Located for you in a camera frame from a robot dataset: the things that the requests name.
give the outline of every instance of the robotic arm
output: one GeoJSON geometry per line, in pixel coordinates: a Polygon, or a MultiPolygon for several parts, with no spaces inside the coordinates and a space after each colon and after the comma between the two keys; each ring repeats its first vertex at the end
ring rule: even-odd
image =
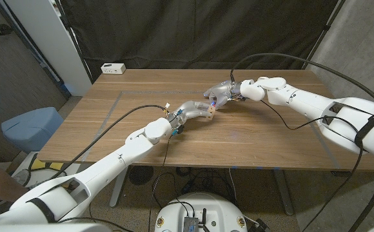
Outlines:
{"type": "Polygon", "coordinates": [[[266,93],[271,104],[288,106],[310,120],[325,116],[345,119],[359,132],[340,119],[318,120],[317,125],[323,136],[339,146],[359,153],[358,145],[363,145],[365,151],[374,154],[374,102],[355,97],[329,99],[295,88],[282,77],[260,77],[257,81],[225,81],[211,87],[204,96],[209,97],[210,103],[219,109],[230,100],[249,98],[260,101],[266,93]]]}
{"type": "Polygon", "coordinates": [[[145,157],[161,138],[180,133],[183,124],[198,116],[211,116],[210,105],[188,101],[168,118],[160,118],[128,136],[125,145],[86,170],[46,181],[18,199],[9,211],[0,215],[0,224],[46,224],[81,216],[96,194],[125,167],[145,157]],[[77,186],[67,191],[63,184],[77,186]]]}

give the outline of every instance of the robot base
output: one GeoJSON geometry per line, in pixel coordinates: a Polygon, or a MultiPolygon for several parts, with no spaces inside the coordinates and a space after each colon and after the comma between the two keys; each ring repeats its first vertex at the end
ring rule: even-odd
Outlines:
{"type": "Polygon", "coordinates": [[[241,211],[228,200],[212,193],[188,193],[178,197],[184,204],[175,199],[162,208],[155,221],[155,232],[176,231],[247,231],[246,222],[241,211]]]}

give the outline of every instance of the black cable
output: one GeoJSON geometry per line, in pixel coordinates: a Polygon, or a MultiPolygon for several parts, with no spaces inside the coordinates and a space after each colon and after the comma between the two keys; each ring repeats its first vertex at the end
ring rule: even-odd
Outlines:
{"type": "Polygon", "coordinates": [[[131,114],[132,112],[134,112],[135,110],[139,110],[141,108],[147,108],[147,107],[156,107],[156,108],[160,108],[162,110],[165,110],[166,108],[162,107],[162,106],[158,106],[158,105],[144,105],[144,106],[139,106],[139,107],[136,107],[132,110],[130,110],[129,112],[127,112],[126,114],[124,114],[123,116],[121,116],[119,119],[117,119],[113,124],[111,124],[111,126],[109,126],[108,128],[106,128],[104,130],[104,132],[102,132],[96,139],[94,139],[94,141],[92,141],[90,143],[90,145],[88,145],[82,152],[80,152],[74,159],[72,159],[70,162],[64,164],[62,166],[62,168],[55,174],[53,175],[50,180],[58,177],[63,171],[65,171],[69,166],[71,166],[71,164],[73,164],[81,155],[83,155],[86,151],[88,151],[88,149],[90,149],[99,139],[101,139],[101,137],[103,137],[105,135],[105,133],[107,133],[113,126],[115,126],[119,121],[121,121],[123,118],[127,117],[129,114],[131,114]]]}
{"type": "MultiPolygon", "coordinates": [[[[155,180],[153,181],[152,186],[151,186],[151,187],[152,187],[152,190],[153,190],[153,188],[154,188],[154,184],[157,182],[157,179],[158,179],[159,177],[163,176],[163,175],[171,175],[171,176],[173,177],[174,192],[175,192],[176,196],[179,196],[179,192],[177,191],[177,187],[175,186],[175,175],[174,175],[173,173],[170,173],[170,172],[163,173],[163,174],[159,175],[158,177],[156,177],[155,180]]],[[[158,201],[157,197],[155,196],[154,191],[153,191],[153,196],[154,196],[154,199],[155,199],[156,203],[159,205],[160,209],[162,209],[162,206],[161,206],[160,202],[158,201]]],[[[187,217],[188,217],[189,215],[188,215],[187,207],[186,207],[183,203],[182,203],[182,206],[185,208],[185,210],[186,210],[186,212],[187,212],[187,217]]]]}
{"type": "Polygon", "coordinates": [[[153,201],[153,197],[154,197],[155,188],[157,187],[157,183],[158,183],[158,181],[160,180],[160,176],[161,176],[162,170],[164,169],[164,164],[166,163],[166,159],[167,159],[168,145],[170,144],[170,139],[172,139],[172,137],[173,137],[173,135],[171,134],[171,135],[170,135],[170,138],[168,138],[167,148],[166,148],[166,155],[164,156],[164,160],[163,160],[163,162],[162,162],[162,166],[161,166],[160,174],[159,174],[159,176],[158,176],[158,178],[157,178],[157,181],[155,182],[155,185],[154,185],[154,188],[153,188],[153,193],[151,194],[151,199],[150,199],[150,216],[148,216],[148,230],[147,230],[147,231],[150,231],[151,208],[152,208],[152,201],[153,201]]]}
{"type": "Polygon", "coordinates": [[[90,217],[72,217],[72,218],[67,218],[67,219],[64,219],[64,220],[60,220],[58,223],[63,223],[63,222],[67,222],[69,220],[77,220],[77,219],[81,219],[81,220],[96,220],[96,221],[99,221],[99,222],[104,222],[104,223],[107,223],[107,224],[110,224],[110,225],[113,225],[113,226],[116,226],[120,229],[122,229],[123,231],[127,231],[127,232],[133,232],[132,230],[129,230],[129,229],[126,229],[120,225],[117,225],[115,224],[114,222],[110,222],[109,220],[103,220],[103,219],[99,219],[99,218],[90,218],[90,217]]]}
{"type": "Polygon", "coordinates": [[[340,73],[340,72],[338,72],[336,70],[328,68],[328,67],[326,67],[326,66],[324,66],[322,64],[318,64],[318,63],[315,63],[313,61],[308,61],[308,60],[303,59],[303,58],[299,58],[299,57],[292,56],[292,55],[281,54],[281,53],[258,53],[258,54],[249,55],[249,56],[243,58],[241,61],[239,61],[238,63],[236,63],[236,65],[231,69],[231,71],[230,71],[230,79],[231,79],[231,81],[234,81],[234,76],[233,76],[234,69],[236,69],[244,61],[246,61],[248,59],[251,59],[251,58],[254,58],[254,57],[260,57],[260,56],[281,56],[281,57],[287,57],[287,58],[292,58],[292,59],[295,59],[295,60],[298,60],[298,61],[303,61],[305,63],[317,66],[317,67],[322,68],[322,69],[324,69],[324,70],[326,70],[328,72],[331,72],[331,73],[333,73],[335,75],[338,75],[339,77],[342,77],[343,79],[349,81],[350,83],[354,84],[355,86],[358,86],[359,88],[361,88],[366,93],[368,93],[371,97],[374,98],[373,91],[371,91],[366,86],[364,86],[363,84],[359,83],[358,81],[356,81],[356,80],[348,77],[347,75],[344,75],[344,74],[342,74],[342,73],[340,73]]]}
{"type": "Polygon", "coordinates": [[[336,195],[336,193],[341,189],[343,188],[343,186],[350,180],[350,178],[352,178],[354,172],[356,171],[357,169],[357,166],[359,165],[359,162],[360,162],[360,159],[362,158],[362,154],[363,154],[363,147],[361,146],[360,147],[360,152],[359,152],[359,156],[357,158],[357,161],[356,161],[356,164],[355,164],[355,167],[353,167],[352,171],[350,172],[349,176],[346,178],[346,180],[336,189],[336,191],[333,192],[333,194],[330,196],[330,198],[324,203],[324,205],[322,206],[322,208],[316,213],[316,215],[309,221],[309,223],[306,225],[306,227],[302,230],[302,232],[304,232],[308,226],[310,226],[310,224],[318,217],[318,215],[320,213],[322,213],[323,209],[328,205],[328,203],[330,202],[330,200],[336,195]]]}
{"type": "Polygon", "coordinates": [[[195,217],[195,210],[194,210],[194,207],[190,204],[190,203],[188,203],[188,202],[185,202],[185,201],[178,201],[178,202],[170,202],[170,203],[168,203],[166,206],[169,206],[169,205],[172,205],[172,204],[178,204],[178,203],[180,203],[180,204],[187,204],[187,205],[189,205],[191,208],[192,208],[192,210],[193,210],[193,217],[195,217]]]}
{"type": "MultiPolygon", "coordinates": [[[[349,81],[350,83],[354,84],[355,86],[358,86],[360,89],[362,89],[363,91],[365,91],[367,94],[369,94],[371,97],[374,98],[373,91],[371,91],[366,86],[364,86],[363,84],[359,83],[358,81],[353,80],[352,78],[348,77],[347,75],[344,75],[344,74],[342,74],[342,73],[340,73],[338,71],[335,71],[335,70],[333,70],[331,68],[328,68],[328,67],[326,67],[324,65],[315,63],[313,61],[308,61],[306,59],[302,59],[302,58],[295,57],[295,56],[292,56],[292,55],[281,54],[281,53],[258,53],[258,54],[253,54],[253,55],[249,55],[249,56],[245,57],[244,59],[242,59],[241,61],[239,61],[231,69],[231,72],[230,72],[230,79],[231,79],[231,81],[234,81],[233,71],[234,71],[234,69],[236,69],[238,67],[238,65],[240,65],[240,63],[242,63],[243,61],[245,61],[247,59],[251,59],[253,57],[258,57],[258,56],[281,56],[281,57],[292,58],[292,59],[295,59],[295,60],[298,60],[298,61],[303,61],[305,63],[308,63],[308,64],[314,65],[316,67],[322,68],[323,70],[331,72],[331,73],[333,73],[333,74],[335,74],[335,75],[337,75],[337,76],[339,76],[339,77],[341,77],[341,78],[349,81]]],[[[359,225],[363,222],[363,220],[366,218],[366,216],[372,210],[373,206],[374,206],[374,193],[373,193],[372,198],[370,199],[368,205],[363,209],[363,212],[360,214],[360,216],[358,217],[358,219],[356,219],[355,223],[352,225],[352,227],[350,228],[349,231],[355,231],[359,227],[359,225]]]]}
{"type": "MultiPolygon", "coordinates": [[[[309,122],[307,122],[307,123],[305,123],[305,124],[303,124],[303,125],[300,125],[300,126],[298,126],[298,127],[296,127],[296,128],[290,128],[287,124],[286,124],[286,121],[284,121],[284,119],[283,119],[283,117],[273,108],[273,107],[271,107],[269,104],[267,104],[267,103],[265,103],[264,101],[262,101],[265,105],[267,105],[268,107],[270,107],[281,119],[282,119],[282,121],[283,121],[283,123],[284,123],[284,125],[288,128],[288,129],[290,129],[290,130],[297,130],[297,129],[299,129],[299,128],[302,128],[303,126],[306,126],[306,125],[308,125],[308,124],[310,124],[310,123],[312,123],[312,122],[315,122],[315,121],[317,121],[317,120],[321,120],[321,119],[326,119],[326,118],[332,118],[332,119],[339,119],[339,120],[342,120],[342,121],[344,121],[345,123],[347,123],[347,124],[349,124],[349,126],[351,126],[355,131],[356,131],[356,133],[358,133],[358,130],[356,129],[356,127],[354,127],[354,125],[352,125],[352,123],[350,123],[350,122],[348,122],[346,119],[342,119],[342,118],[340,118],[340,117],[336,117],[336,116],[324,116],[324,117],[320,117],[320,118],[317,118],[317,119],[313,119],[313,120],[311,120],[311,121],[309,121],[309,122]]],[[[359,151],[359,156],[358,156],[358,158],[357,158],[357,161],[356,161],[356,164],[355,164],[355,166],[353,167],[353,169],[352,169],[352,171],[350,172],[350,174],[349,174],[349,176],[346,178],[346,180],[336,189],[336,191],[334,191],[333,192],[333,194],[330,196],[330,198],[324,203],[324,205],[322,206],[322,208],[316,213],[316,215],[309,221],[309,223],[306,225],[306,227],[302,230],[302,232],[303,231],[305,231],[307,228],[308,228],[308,226],[310,226],[310,224],[319,216],[319,214],[320,213],[322,213],[322,211],[323,211],[323,209],[329,204],[329,202],[333,199],[333,197],[336,195],[336,193],[337,192],[339,192],[339,190],[341,189],[341,188],[343,188],[343,186],[352,178],[352,176],[353,176],[353,174],[354,174],[354,172],[356,171],[356,169],[357,169],[357,166],[359,165],[359,162],[360,162],[360,160],[361,160],[361,158],[362,158],[362,154],[363,154],[363,147],[361,146],[360,147],[360,151],[359,151]]]]}
{"type": "Polygon", "coordinates": [[[206,190],[206,191],[215,193],[217,195],[220,195],[220,196],[222,196],[224,198],[228,198],[230,202],[233,202],[233,203],[235,202],[235,197],[234,197],[234,192],[233,192],[232,186],[229,184],[229,182],[225,178],[223,178],[220,175],[220,173],[218,171],[215,171],[213,169],[209,170],[209,169],[204,168],[202,171],[198,172],[198,174],[195,175],[195,174],[192,173],[192,175],[193,175],[192,182],[195,182],[196,179],[208,179],[208,178],[210,178],[210,179],[221,179],[222,182],[224,183],[224,185],[226,186],[226,190],[227,190],[228,196],[226,196],[224,194],[221,194],[218,191],[215,191],[214,188],[206,188],[206,186],[204,186],[202,184],[202,182],[201,182],[201,185],[202,185],[201,188],[199,186],[197,186],[197,185],[193,185],[193,186],[195,186],[198,190],[206,190]],[[207,176],[206,177],[200,177],[199,175],[202,174],[202,173],[207,174],[207,176]],[[215,173],[215,174],[218,175],[218,177],[211,177],[210,173],[211,174],[215,173]]]}
{"type": "Polygon", "coordinates": [[[92,202],[90,202],[90,206],[88,206],[88,208],[89,208],[89,210],[90,210],[90,218],[94,218],[93,216],[92,216],[92,212],[91,212],[91,203],[92,202]]]}

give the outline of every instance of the black strap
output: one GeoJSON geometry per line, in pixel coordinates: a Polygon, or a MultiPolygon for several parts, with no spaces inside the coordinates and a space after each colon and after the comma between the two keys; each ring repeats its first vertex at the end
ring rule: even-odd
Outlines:
{"type": "Polygon", "coordinates": [[[374,128],[374,115],[368,118],[368,122],[359,130],[355,137],[355,144],[358,147],[363,147],[362,140],[374,128]]]}
{"type": "Polygon", "coordinates": [[[43,214],[46,217],[46,220],[48,221],[48,223],[55,222],[54,213],[52,213],[51,209],[40,198],[34,198],[34,199],[29,200],[27,202],[31,202],[34,205],[36,205],[43,212],[43,214]]]}

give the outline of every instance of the power strip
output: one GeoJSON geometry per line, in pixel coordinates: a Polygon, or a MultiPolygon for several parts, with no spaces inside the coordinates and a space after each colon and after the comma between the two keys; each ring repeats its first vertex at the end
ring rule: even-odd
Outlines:
{"type": "Polygon", "coordinates": [[[122,63],[105,63],[101,66],[103,74],[123,74],[125,69],[122,63]]]}

